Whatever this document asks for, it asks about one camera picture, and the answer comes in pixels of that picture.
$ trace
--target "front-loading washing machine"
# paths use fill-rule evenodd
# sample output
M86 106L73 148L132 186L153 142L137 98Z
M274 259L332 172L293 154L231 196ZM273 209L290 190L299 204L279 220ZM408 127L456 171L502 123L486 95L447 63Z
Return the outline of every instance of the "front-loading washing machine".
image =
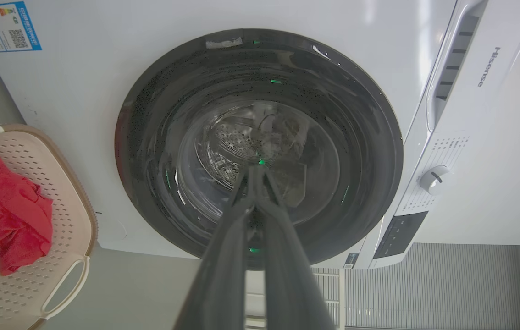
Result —
M100 245L172 257L262 163L311 263L402 260L519 50L513 0L0 3L0 75Z

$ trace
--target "button panel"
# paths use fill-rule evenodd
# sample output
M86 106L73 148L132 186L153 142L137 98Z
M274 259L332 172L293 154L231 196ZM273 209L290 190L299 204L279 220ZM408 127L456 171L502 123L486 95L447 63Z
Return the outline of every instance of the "button panel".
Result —
M404 253L428 211L412 215L395 215L374 255L374 259Z

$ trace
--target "sticker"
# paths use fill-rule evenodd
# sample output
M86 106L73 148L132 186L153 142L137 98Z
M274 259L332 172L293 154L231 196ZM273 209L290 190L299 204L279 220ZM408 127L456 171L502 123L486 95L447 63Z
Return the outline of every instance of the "sticker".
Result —
M358 260L358 253L348 254L348 258L346 259L346 263L343 265L343 269L350 270L354 268L354 265L356 265L356 260Z
M42 50L23 1L0 4L0 52Z

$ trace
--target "red clothing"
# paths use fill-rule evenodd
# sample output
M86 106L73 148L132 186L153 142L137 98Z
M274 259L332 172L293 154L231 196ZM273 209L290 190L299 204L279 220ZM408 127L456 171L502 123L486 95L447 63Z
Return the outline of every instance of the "red clothing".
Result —
M0 274L47 255L52 245L52 200L40 186L10 171L0 157Z

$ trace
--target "laundry basket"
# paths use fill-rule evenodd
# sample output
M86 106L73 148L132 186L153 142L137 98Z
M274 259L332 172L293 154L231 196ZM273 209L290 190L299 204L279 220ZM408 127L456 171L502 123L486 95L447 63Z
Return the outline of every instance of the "laundry basket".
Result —
M42 132L25 125L0 126L0 157L11 171L42 186L41 193L53 200L50 253L12 275L0 276L0 330L37 328L63 310L82 288L96 221L78 179ZM57 288L79 263L83 270L75 288L47 310Z

